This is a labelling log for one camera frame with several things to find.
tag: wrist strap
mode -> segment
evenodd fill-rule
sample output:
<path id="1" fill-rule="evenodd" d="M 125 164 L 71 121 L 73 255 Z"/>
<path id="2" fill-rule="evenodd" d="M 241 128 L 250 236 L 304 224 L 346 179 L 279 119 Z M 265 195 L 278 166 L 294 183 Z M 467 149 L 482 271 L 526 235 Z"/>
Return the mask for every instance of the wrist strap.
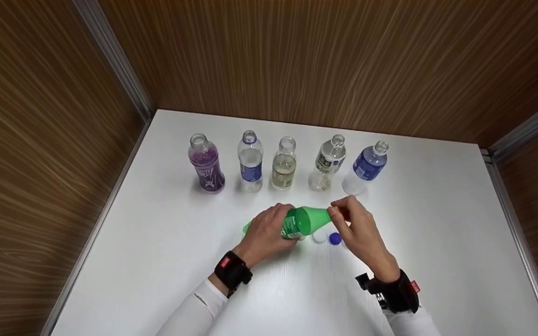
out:
<path id="1" fill-rule="evenodd" d="M 233 251 L 228 251 L 215 266 L 215 275 L 230 290 L 227 297 L 238 289 L 241 283 L 248 285 L 252 279 L 252 272 L 246 266 L 246 263 L 238 257 Z"/>
<path id="2" fill-rule="evenodd" d="M 418 294 L 403 270 L 400 270 L 399 279 L 392 283 L 384 283 L 377 278 L 369 279 L 367 273 L 357 276 L 356 281 L 363 290 L 377 296 L 383 309 L 388 309 L 392 313 L 418 311 Z"/>

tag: clear water bottle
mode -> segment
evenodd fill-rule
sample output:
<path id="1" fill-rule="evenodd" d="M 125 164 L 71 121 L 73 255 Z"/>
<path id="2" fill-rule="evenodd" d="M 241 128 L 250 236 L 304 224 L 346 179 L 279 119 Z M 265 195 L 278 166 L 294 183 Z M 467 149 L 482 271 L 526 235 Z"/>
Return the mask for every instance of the clear water bottle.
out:
<path id="1" fill-rule="evenodd" d="M 224 189 L 226 177 L 219 167 L 219 152 L 204 134 L 197 133 L 190 137 L 188 159 L 198 174 L 198 183 L 203 190 L 216 194 Z"/>
<path id="2" fill-rule="evenodd" d="M 243 191 L 256 193 L 263 186 L 263 145 L 252 130 L 242 134 L 238 143 L 241 187 Z"/>
<path id="3" fill-rule="evenodd" d="M 292 187 L 294 172 L 296 171 L 296 140 L 291 136 L 284 136 L 279 140 L 279 149 L 273 157 L 273 170 L 271 184 L 278 190 L 287 190 Z"/>
<path id="4" fill-rule="evenodd" d="M 360 195 L 367 190 L 367 185 L 373 181 L 387 163 L 389 145 L 379 140 L 374 146 L 366 147 L 352 166 L 352 171 L 342 181 L 342 189 L 348 195 Z"/>
<path id="5" fill-rule="evenodd" d="M 308 185 L 312 190 L 322 191 L 331 187 L 333 175 L 338 172 L 346 158 L 345 140 L 342 134 L 336 134 L 321 145 L 314 162 L 314 170 L 308 177 Z"/>

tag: hand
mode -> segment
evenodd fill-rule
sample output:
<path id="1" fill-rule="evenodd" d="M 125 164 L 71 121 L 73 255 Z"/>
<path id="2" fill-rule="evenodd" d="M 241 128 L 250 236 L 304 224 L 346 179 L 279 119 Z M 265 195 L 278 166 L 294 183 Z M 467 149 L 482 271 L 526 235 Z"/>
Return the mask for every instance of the hand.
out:
<path id="1" fill-rule="evenodd" d="M 293 208 L 292 204 L 278 203 L 252 219 L 244 239 L 232 250 L 248 268 L 296 245 L 297 239 L 284 239 L 281 235 L 286 213 Z"/>
<path id="2" fill-rule="evenodd" d="M 363 261 L 375 277 L 389 283 L 400 277 L 396 258 L 387 251 L 373 215 L 354 196 L 331 202 L 327 213 L 346 246 Z"/>

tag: green plastic bottle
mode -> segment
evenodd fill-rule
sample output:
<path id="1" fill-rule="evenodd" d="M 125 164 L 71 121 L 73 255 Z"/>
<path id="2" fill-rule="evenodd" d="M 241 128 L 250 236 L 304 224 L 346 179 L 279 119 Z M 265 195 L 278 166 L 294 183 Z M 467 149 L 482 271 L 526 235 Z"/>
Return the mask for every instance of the green plastic bottle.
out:
<path id="1" fill-rule="evenodd" d="M 308 236 L 330 223 L 331 218 L 326 209 L 310 208 L 301 206 L 288 211 L 286 218 L 283 220 L 282 237 L 286 239 L 296 239 L 301 236 Z M 242 229 L 246 233 L 250 222 Z"/>

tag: bottle opening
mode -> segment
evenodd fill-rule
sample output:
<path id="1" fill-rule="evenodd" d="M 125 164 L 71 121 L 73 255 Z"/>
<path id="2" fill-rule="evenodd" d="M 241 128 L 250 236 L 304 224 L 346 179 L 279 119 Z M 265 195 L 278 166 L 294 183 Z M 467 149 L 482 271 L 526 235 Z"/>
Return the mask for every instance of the bottle opening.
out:
<path id="1" fill-rule="evenodd" d="M 190 137 L 190 146 L 204 147 L 207 145 L 207 137 L 202 133 L 195 133 Z"/>
<path id="2" fill-rule="evenodd" d="M 279 151 L 286 154 L 294 153 L 296 150 L 296 140 L 291 136 L 284 136 L 279 140 Z"/>
<path id="3" fill-rule="evenodd" d="M 256 133 L 253 130 L 246 130 L 244 134 L 242 134 L 242 142 L 247 145 L 252 145 L 256 142 Z"/>
<path id="4" fill-rule="evenodd" d="M 342 134 L 336 134 L 335 136 L 333 136 L 333 138 L 331 138 L 331 144 L 333 145 L 333 147 L 342 147 L 345 140 L 346 138 L 344 138 Z"/>
<path id="5" fill-rule="evenodd" d="M 389 149 L 389 145 L 383 140 L 377 141 L 373 147 L 373 150 L 377 155 L 385 155 L 385 153 L 387 153 L 387 149 Z"/>

